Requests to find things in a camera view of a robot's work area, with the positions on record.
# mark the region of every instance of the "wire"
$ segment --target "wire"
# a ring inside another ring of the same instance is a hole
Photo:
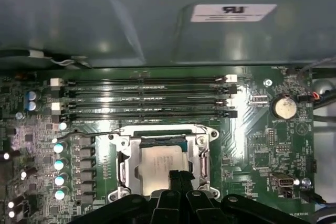
[[[333,224],[336,223],[336,215],[325,217],[318,222],[317,224]]]
[[[317,210],[311,215],[311,222],[317,223],[318,219],[324,218],[329,215],[336,215],[336,207],[324,207]]]
[[[25,57],[37,58],[37,59],[49,59],[52,63],[57,64],[61,67],[73,65],[81,69],[91,68],[78,61],[69,59],[69,56],[62,55],[62,54],[55,54],[51,52],[44,52],[44,51],[30,50],[30,49],[0,50],[0,58],[7,58],[7,57],[13,57],[13,56],[25,56]]]
[[[314,115],[314,121],[324,123],[336,123],[336,116]]]
[[[309,65],[306,65],[304,66],[303,68],[300,69],[300,71],[298,72],[298,75],[297,75],[297,80],[298,82],[303,86],[305,87],[305,89],[307,91],[309,91],[311,94],[314,95],[314,91],[312,90],[312,88],[310,86],[308,86],[304,80],[303,80],[303,74],[307,71],[307,70],[311,70],[312,68],[314,67],[317,67],[319,65],[322,65],[324,63],[328,63],[328,62],[332,62],[332,61],[335,61],[336,60],[336,56],[333,56],[333,57],[330,57],[330,58],[325,58],[325,59],[322,59],[322,60],[318,60],[316,62],[313,62],[312,64],[309,64]]]

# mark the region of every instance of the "electrolytic capacitor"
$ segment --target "electrolytic capacitor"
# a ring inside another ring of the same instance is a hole
[[[16,207],[14,207],[9,213],[8,216],[10,218],[14,218],[15,216],[17,216],[20,212],[23,211],[23,204],[20,204]]]
[[[1,152],[0,153],[0,161],[9,161],[10,159],[10,154],[8,152]]]
[[[55,144],[54,146],[54,152],[61,153],[68,147],[68,144],[66,142],[59,142]]]
[[[54,162],[54,168],[56,170],[62,170],[67,164],[68,164],[68,160],[63,157]]]
[[[35,167],[28,168],[21,172],[21,180],[25,180],[35,173],[37,173],[37,169]]]
[[[42,105],[39,102],[30,101],[27,105],[27,110],[29,111],[38,111]]]
[[[69,175],[66,173],[61,173],[55,178],[55,184],[57,186],[62,186],[69,178]]]
[[[38,91],[29,91],[27,96],[29,101],[36,101],[41,98],[41,94]]]
[[[12,160],[14,157],[20,157],[21,152],[19,150],[4,152],[0,151],[0,161]]]
[[[24,113],[22,113],[22,112],[17,112],[16,114],[15,114],[15,119],[16,120],[22,120],[22,119],[24,119],[25,118],[25,115],[24,115]]]
[[[23,195],[17,196],[16,198],[12,199],[10,202],[8,202],[8,208],[14,208],[22,203],[22,201],[25,199]]]
[[[55,198],[58,200],[62,200],[68,194],[69,188],[66,186],[62,186],[59,190],[55,192]]]

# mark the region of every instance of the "connector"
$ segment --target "connector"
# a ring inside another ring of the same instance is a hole
[[[283,197],[286,199],[293,198],[293,189],[290,187],[281,187],[280,192],[283,195]]]
[[[63,109],[64,109],[64,105],[62,103],[60,102],[51,103],[51,114],[52,115],[61,115]]]
[[[272,173],[272,180],[277,183],[279,187],[292,187],[294,186],[294,179],[284,173]]]
[[[308,203],[316,203],[316,204],[325,204],[326,201],[322,198],[321,195],[316,194],[314,191],[307,190],[300,192],[300,198]]]
[[[227,74],[225,76],[225,82],[237,82],[238,81],[238,77],[236,74]]]
[[[50,86],[51,87],[61,87],[63,86],[63,79],[61,78],[50,78]]]

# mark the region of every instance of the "capacitor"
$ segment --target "capacitor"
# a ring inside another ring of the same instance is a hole
[[[54,146],[54,152],[61,153],[68,147],[68,144],[66,142],[59,142],[55,144]]]
[[[0,161],[11,160],[12,158],[19,156],[21,156],[21,152],[19,150],[11,152],[0,151]]]
[[[41,109],[41,104],[39,102],[30,101],[27,106],[27,110],[29,111],[38,111]]]
[[[15,119],[16,120],[22,120],[22,119],[24,119],[25,118],[25,115],[24,115],[24,113],[22,113],[22,112],[17,112],[16,114],[15,114]]]
[[[21,172],[21,180],[25,180],[35,173],[37,173],[37,169],[35,167],[28,168]]]
[[[13,208],[9,213],[8,216],[10,218],[14,218],[15,216],[17,216],[20,212],[23,211],[23,204],[20,204],[18,206],[16,206],[15,208]]]
[[[55,178],[55,185],[62,186],[69,178],[67,173],[61,173]]]
[[[41,98],[41,94],[38,91],[29,91],[27,96],[29,101],[36,101]]]
[[[62,186],[59,190],[55,192],[55,198],[57,200],[62,200],[68,194],[69,188],[66,186]]]
[[[23,195],[17,196],[16,198],[8,202],[8,208],[14,208],[15,206],[20,205],[24,199],[25,197]]]
[[[272,101],[271,112],[279,119],[292,119],[298,110],[295,101],[286,95],[280,95]]]
[[[62,170],[67,164],[68,164],[68,160],[63,157],[54,162],[54,168],[56,170]]]
[[[309,178],[303,178],[303,179],[301,180],[301,184],[302,184],[303,186],[309,187],[309,186],[311,186],[311,180],[310,180]]]
[[[64,131],[64,130],[66,130],[67,127],[68,127],[68,125],[67,125],[67,123],[65,123],[65,122],[61,122],[61,123],[58,125],[58,128],[59,128],[60,131]]]
[[[8,161],[10,160],[10,154],[8,152],[0,153],[0,161]]]

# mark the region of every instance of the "white label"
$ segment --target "white label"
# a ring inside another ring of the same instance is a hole
[[[191,22],[257,22],[277,5],[196,5]]]

